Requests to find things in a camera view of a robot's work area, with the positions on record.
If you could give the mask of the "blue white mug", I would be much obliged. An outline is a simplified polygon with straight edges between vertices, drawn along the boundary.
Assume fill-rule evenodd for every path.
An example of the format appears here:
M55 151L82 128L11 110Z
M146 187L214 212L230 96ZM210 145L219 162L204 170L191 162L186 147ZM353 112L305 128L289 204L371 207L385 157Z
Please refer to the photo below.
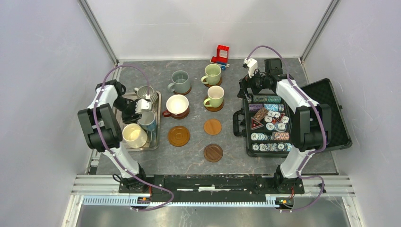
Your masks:
M141 118L137 121L144 130L154 131L157 127L156 116L153 112L144 111L141 113Z

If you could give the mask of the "dark wooden coaster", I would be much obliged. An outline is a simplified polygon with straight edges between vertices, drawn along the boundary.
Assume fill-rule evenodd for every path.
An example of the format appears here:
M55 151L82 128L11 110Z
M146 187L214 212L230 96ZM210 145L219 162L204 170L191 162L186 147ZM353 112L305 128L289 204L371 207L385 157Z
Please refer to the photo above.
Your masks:
M223 149L218 144L209 144L204 149L204 157L209 162L218 162L223 157Z

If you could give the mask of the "metal tray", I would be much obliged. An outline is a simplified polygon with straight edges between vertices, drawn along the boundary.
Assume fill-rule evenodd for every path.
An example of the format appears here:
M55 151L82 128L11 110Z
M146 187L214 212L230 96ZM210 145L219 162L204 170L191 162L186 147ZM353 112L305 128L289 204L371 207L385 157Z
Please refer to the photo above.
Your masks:
M153 114L145 113L145 119L139 120L137 124L144 130L147 134L147 142L140 148L132 148L129 146L128 142L123 140L122 144L128 152L139 152L155 150L158 148L160 143L160 108L161 108L161 93L154 90L152 109L148 111Z

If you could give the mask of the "grey-green mug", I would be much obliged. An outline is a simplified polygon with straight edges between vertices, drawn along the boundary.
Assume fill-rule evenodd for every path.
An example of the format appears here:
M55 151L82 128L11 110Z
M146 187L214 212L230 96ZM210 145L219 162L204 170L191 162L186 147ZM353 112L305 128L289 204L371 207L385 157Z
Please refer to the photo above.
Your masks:
M186 71L178 70L171 76L172 82L167 86L169 92L175 94L187 94L191 90L189 75Z

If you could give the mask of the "light green mug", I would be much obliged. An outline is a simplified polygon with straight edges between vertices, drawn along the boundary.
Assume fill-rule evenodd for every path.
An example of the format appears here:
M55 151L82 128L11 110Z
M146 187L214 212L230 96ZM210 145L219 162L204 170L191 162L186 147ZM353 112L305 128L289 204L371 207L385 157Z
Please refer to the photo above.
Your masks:
M211 86L207 92L207 98L203 101L205 107L218 108L224 101L224 89L220 86Z

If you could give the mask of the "grey ribbed mug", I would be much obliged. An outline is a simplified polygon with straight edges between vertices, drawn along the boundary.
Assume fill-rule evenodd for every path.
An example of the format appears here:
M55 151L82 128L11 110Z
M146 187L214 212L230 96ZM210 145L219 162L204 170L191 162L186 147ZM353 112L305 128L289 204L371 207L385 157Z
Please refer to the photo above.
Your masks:
M146 99L152 103L156 102L158 96L151 86L135 87L134 91L138 98Z

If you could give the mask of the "light wooden coaster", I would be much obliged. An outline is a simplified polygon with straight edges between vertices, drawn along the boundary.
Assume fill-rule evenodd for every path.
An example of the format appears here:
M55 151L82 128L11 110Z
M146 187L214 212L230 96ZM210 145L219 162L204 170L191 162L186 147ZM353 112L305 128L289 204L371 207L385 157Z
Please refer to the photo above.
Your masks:
M218 135L222 131L222 124L217 119L209 119L204 123L204 131L208 135Z

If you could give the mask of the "white bowl mug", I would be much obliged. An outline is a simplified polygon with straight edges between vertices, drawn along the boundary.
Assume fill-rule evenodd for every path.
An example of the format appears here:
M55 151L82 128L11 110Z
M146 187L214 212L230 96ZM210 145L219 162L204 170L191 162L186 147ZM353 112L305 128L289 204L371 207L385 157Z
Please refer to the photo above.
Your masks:
M184 95L173 95L166 102L166 110L162 112L163 117L171 117L170 113L180 114L189 108L189 101Z

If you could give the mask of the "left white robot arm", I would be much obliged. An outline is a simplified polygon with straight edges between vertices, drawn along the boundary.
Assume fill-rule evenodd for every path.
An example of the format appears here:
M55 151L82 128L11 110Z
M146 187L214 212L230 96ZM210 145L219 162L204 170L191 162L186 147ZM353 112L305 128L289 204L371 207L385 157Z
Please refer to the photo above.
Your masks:
M142 117L138 101L123 97L125 92L126 87L115 79L99 83L93 102L78 111L78 120L88 147L106 155L120 171L113 179L123 189L141 193L148 188L148 179L122 144L122 129L113 112L114 107L121 111L124 123L136 123Z

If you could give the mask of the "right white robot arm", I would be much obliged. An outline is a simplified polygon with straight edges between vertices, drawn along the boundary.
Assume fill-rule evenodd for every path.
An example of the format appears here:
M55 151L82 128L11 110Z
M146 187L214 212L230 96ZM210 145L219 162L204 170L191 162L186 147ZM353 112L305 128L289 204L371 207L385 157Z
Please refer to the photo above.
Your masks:
M287 192L292 184L302 179L305 164L315 154L325 150L331 139L331 108L308 96L290 74L282 74L283 59L268 59L267 69L261 73L258 62L244 59L247 75L239 81L238 97L252 102L263 89L270 89L281 97L293 112L291 140L293 146L284 162L278 166L273 187L279 193Z

